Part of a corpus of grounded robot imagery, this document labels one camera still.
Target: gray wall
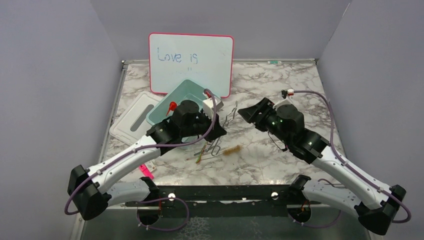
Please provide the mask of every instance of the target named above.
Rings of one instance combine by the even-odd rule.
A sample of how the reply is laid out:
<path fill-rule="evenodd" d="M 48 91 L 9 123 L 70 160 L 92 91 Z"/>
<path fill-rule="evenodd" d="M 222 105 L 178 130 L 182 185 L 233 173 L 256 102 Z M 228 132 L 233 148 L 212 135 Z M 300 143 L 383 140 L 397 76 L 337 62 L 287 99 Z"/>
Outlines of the gray wall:
<path fill-rule="evenodd" d="M 69 238 L 69 173 L 96 162 L 119 73 L 88 0 L 0 2 L 0 239 Z"/>
<path fill-rule="evenodd" d="M 350 0 L 91 0 L 122 60 L 151 32 L 232 35 L 236 59 L 319 58 Z"/>
<path fill-rule="evenodd" d="M 318 62 L 347 156 L 407 190 L 412 221 L 386 240 L 424 234 L 423 12 L 423 0 L 353 0 Z"/>

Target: marble countertop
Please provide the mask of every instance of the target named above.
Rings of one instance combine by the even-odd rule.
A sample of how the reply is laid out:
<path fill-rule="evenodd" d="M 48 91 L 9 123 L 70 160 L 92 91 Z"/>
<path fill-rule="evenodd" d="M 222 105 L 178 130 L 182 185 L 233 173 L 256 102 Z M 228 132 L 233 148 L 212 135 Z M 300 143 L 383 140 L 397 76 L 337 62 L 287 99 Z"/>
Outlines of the marble countertop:
<path fill-rule="evenodd" d="M 222 100 L 224 107 L 218 112 L 221 123 L 223 116 L 234 107 L 235 101 L 238 101 L 240 109 L 252 106 L 264 97 L 277 102 L 281 99 L 280 91 L 283 89 L 308 89 L 324 93 L 314 63 L 235 63 L 232 74 L 231 95 Z M 114 118 L 117 119 L 142 92 L 151 94 L 149 64 L 130 64 Z M 317 96 L 296 94 L 293 103 L 304 114 L 305 127 L 330 139 L 330 115 Z M 219 145 L 222 149 L 241 145 L 240 152 L 229 156 L 208 154 L 196 164 L 193 155 L 202 148 L 203 140 L 187 149 L 173 149 L 155 160 L 156 170 L 152 173 L 154 182 L 157 185 L 290 184 L 299 174 L 337 182 L 326 172 L 295 158 L 290 152 L 279 150 L 267 133 L 246 123 L 238 113 L 226 130 L 227 135 L 221 138 Z M 337 131 L 334 143 L 343 153 Z M 127 147 L 127 144 L 111 136 L 104 159 L 109 159 Z M 141 171 L 135 169 L 121 181 L 131 182 L 142 176 Z"/>

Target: teal plastic tray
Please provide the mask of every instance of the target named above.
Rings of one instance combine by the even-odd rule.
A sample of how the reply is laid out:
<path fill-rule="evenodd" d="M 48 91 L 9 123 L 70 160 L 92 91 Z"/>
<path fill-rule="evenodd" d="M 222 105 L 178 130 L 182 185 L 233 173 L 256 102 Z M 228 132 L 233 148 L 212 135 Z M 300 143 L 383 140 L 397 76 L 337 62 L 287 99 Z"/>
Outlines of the teal plastic tray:
<path fill-rule="evenodd" d="M 199 105 L 200 110 L 203 109 L 203 100 L 206 99 L 206 96 L 203 94 L 204 90 L 205 88 L 203 86 L 197 84 L 193 80 L 183 80 L 147 114 L 147 122 L 151 125 L 155 125 L 171 116 L 173 111 L 170 111 L 167 116 L 171 102 L 176 102 L 177 105 L 180 105 L 184 100 L 191 100 Z"/>

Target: pink object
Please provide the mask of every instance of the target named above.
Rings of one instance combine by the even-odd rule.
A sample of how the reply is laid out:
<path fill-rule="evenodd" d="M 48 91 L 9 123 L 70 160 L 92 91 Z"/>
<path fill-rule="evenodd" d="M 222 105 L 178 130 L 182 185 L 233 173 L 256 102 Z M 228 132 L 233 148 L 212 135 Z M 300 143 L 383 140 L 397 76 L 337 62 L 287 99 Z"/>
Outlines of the pink object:
<path fill-rule="evenodd" d="M 189 36 L 209 36 L 209 37 L 227 37 L 227 38 L 231 38 L 232 39 L 232 53 L 231 53 L 231 63 L 233 62 L 233 60 L 234 60 L 234 38 L 233 38 L 233 36 L 230 36 L 230 35 L 217 35 L 217 34 L 191 34 L 191 33 L 171 33 L 171 32 L 152 32 L 152 33 L 150 33 L 149 35 L 148 35 L 148 45 L 150 46 L 150 35 L 152 35 L 152 34 L 168 34 L 168 35 L 189 35 Z M 149 60 L 149 62 L 150 62 L 150 57 L 151 57 L 151 55 L 150 55 L 150 50 L 148 51 L 148 60 Z M 149 64 L 149 66 L 148 66 L 148 71 L 149 71 L 149 73 L 151 73 L 152 72 L 152 69 L 151 69 L 151 65 Z M 228 95 L 227 96 L 221 96 L 221 98 L 222 99 L 226 99 L 226 98 L 228 98 L 229 96 L 230 96 L 230 94 L 231 94 L 231 83 L 232 83 L 232 81 L 231 81 L 231 76 L 233 76 L 233 66 L 231 66 L 231 71 L 230 71 L 230 78 L 229 78 L 229 89 L 230 89 L 230 91 L 229 91 L 229 93 L 228 93 Z M 150 74 L 150 76 L 149 76 L 149 82 L 150 82 L 150 91 L 152 92 L 152 93 L 154 93 L 154 94 L 168 94 L 167 92 L 155 92 L 155 91 L 153 91 L 152 90 L 152 75 Z"/>
<path fill-rule="evenodd" d="M 150 179 L 154 179 L 155 177 L 152 175 L 152 173 L 149 171 L 149 169 L 146 167 L 146 165 L 141 165 L 138 168 L 140 168 L 140 171 L 146 176 L 149 177 Z"/>

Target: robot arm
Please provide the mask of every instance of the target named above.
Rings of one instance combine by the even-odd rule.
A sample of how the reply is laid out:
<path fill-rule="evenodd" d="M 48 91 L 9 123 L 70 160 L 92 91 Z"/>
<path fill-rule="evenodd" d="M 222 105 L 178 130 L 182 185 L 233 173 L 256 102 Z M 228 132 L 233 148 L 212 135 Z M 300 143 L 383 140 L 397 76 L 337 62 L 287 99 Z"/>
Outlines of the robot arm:
<path fill-rule="evenodd" d="M 222 102 L 216 98 L 203 101 L 203 110 L 197 103 L 184 100 L 173 114 L 153 125 L 146 135 L 116 156 L 84 169 L 76 166 L 70 173 L 67 192 L 70 195 L 65 207 L 66 214 L 72 200 L 84 220 L 101 214 L 108 206 L 129 201 L 142 201 L 151 192 L 148 182 L 139 179 L 131 183 L 116 183 L 138 166 L 164 155 L 168 151 L 200 141 L 203 136 L 208 142 L 227 132 L 220 126 L 216 112 Z M 182 139 L 203 135 L 194 142 L 182 143 Z"/>
<path fill-rule="evenodd" d="M 402 204 L 405 189 L 375 179 L 342 157 L 328 140 L 305 128 L 304 115 L 287 96 L 293 93 L 293 90 L 282 91 L 282 101 L 274 104 L 263 98 L 251 107 L 239 109 L 238 113 L 261 132 L 275 135 L 295 157 L 324 170 L 346 187 L 337 189 L 300 175 L 292 184 L 293 191 L 301 192 L 302 198 L 309 201 L 358 217 L 365 228 L 384 235 Z"/>

